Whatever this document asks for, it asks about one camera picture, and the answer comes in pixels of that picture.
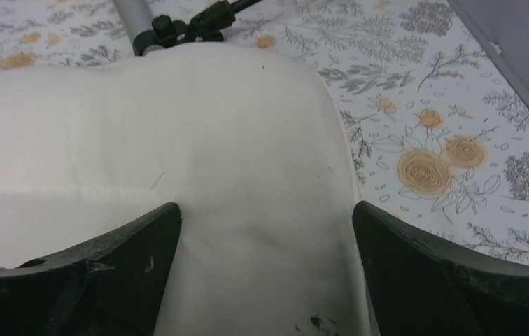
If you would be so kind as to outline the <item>white pillow with yellow edge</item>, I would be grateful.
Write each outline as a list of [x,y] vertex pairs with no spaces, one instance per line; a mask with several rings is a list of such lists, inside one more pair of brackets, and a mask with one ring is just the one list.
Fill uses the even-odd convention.
[[316,72],[188,43],[98,67],[0,71],[0,267],[166,202],[183,228],[158,335],[375,335],[358,184]]

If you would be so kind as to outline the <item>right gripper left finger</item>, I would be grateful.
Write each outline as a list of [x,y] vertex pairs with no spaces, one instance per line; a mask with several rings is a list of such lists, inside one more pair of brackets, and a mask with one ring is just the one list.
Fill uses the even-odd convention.
[[71,248],[0,268],[0,335],[152,335],[180,237],[169,202]]

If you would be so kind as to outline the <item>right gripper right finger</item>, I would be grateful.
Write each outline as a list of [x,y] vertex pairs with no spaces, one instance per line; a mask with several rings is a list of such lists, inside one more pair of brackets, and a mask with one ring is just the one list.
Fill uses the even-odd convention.
[[365,201],[352,221],[381,335],[529,335],[529,266],[469,250]]

